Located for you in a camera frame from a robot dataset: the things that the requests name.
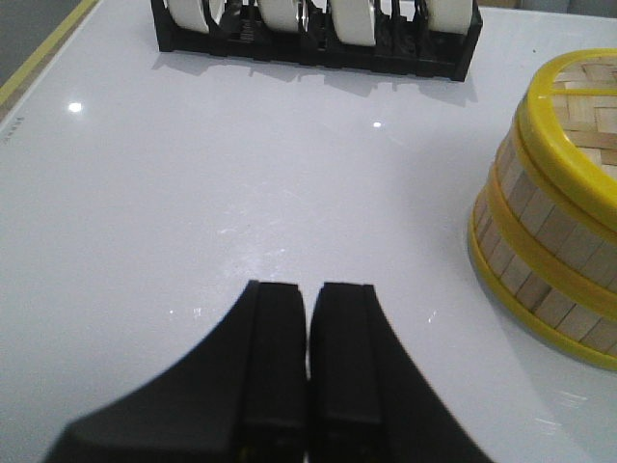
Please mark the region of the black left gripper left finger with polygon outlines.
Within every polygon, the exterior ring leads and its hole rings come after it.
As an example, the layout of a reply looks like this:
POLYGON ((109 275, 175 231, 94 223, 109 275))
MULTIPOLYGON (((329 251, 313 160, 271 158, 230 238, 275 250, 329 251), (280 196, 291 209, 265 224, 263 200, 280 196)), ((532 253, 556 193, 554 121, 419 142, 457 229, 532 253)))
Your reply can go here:
POLYGON ((195 348, 69 424, 49 462, 301 462, 306 317, 295 285, 250 281, 195 348))

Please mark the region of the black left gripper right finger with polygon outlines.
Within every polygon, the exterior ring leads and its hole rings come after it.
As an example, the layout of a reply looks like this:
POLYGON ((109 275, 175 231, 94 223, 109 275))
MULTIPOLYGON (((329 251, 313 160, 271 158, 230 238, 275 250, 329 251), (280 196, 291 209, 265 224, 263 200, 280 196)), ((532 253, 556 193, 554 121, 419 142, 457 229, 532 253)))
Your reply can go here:
POLYGON ((311 462, 487 462, 393 332, 370 285, 326 283, 309 334, 311 462))

